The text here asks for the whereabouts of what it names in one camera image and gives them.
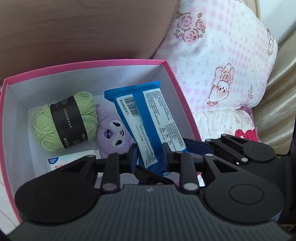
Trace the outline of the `pink checkered pillow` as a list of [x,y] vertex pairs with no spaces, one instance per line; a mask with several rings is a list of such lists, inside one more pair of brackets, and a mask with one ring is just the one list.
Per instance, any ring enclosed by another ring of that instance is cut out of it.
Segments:
[[259,104],[278,45],[243,1],[180,1],[154,58],[170,65],[192,112]]

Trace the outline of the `purple Kuromi plush toy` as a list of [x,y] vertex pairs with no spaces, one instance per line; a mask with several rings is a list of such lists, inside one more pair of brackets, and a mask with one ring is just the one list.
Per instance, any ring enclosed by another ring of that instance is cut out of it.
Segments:
[[125,128],[116,109],[106,108],[105,105],[97,103],[96,111],[98,116],[96,140],[100,156],[107,158],[112,153],[128,152],[135,141]]

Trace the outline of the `white tissue pack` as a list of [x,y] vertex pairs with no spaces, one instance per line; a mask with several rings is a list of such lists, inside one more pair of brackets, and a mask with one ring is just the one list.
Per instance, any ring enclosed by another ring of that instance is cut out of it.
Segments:
[[48,173],[48,172],[54,171],[60,167],[63,167],[64,165],[67,165],[87,155],[94,155],[96,156],[97,159],[101,158],[99,150],[88,150],[88,151],[82,151],[82,152],[77,152],[73,154],[62,155],[58,157],[51,157],[51,158],[48,158],[48,160],[45,162],[46,172]]

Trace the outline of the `blue cookie package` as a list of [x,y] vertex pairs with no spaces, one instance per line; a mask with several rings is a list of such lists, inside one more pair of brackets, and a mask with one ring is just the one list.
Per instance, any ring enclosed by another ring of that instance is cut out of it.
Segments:
[[163,143],[173,152],[187,150],[160,87],[155,81],[104,92],[137,143],[139,165],[158,174],[166,171]]

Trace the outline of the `green yarn ball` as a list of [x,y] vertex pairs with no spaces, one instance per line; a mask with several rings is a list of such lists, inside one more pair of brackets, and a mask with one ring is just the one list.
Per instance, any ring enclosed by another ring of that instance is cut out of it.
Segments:
[[91,93],[78,92],[56,103],[46,104],[32,114],[34,135],[48,151],[59,151],[92,141],[98,116]]

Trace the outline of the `pink cardboard box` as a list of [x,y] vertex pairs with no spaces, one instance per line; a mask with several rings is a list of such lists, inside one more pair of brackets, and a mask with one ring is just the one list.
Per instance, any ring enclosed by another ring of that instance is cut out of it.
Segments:
[[35,140],[31,116],[45,104],[80,91],[94,97],[109,89],[161,82],[161,91],[183,137],[200,139],[197,125],[173,71],[165,60],[123,59],[70,63],[6,78],[1,89],[1,216],[13,226],[21,218],[14,195],[45,173],[49,152]]

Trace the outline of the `brown embroidered cushion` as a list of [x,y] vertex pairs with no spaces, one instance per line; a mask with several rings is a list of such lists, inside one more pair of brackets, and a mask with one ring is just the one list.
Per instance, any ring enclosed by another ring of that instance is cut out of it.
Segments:
[[100,59],[150,59],[178,1],[1,1],[1,79]]

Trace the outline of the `cream bear print blanket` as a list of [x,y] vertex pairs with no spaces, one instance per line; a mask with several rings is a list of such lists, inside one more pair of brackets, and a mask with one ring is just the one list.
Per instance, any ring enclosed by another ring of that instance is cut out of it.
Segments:
[[[200,130],[202,140],[207,138],[219,138],[221,134],[259,141],[257,127],[253,123],[251,109],[213,110],[193,113],[194,120]],[[97,140],[89,142],[86,146],[79,144],[69,150],[49,152],[37,156],[37,161],[19,161],[12,166],[12,173],[21,183],[39,177],[46,172],[45,162],[48,158],[73,154],[88,150],[98,150]],[[8,198],[8,185],[4,182],[4,174],[8,173],[8,167],[1,168],[1,230],[4,233],[12,232],[19,224],[16,212],[13,210],[13,201]]]

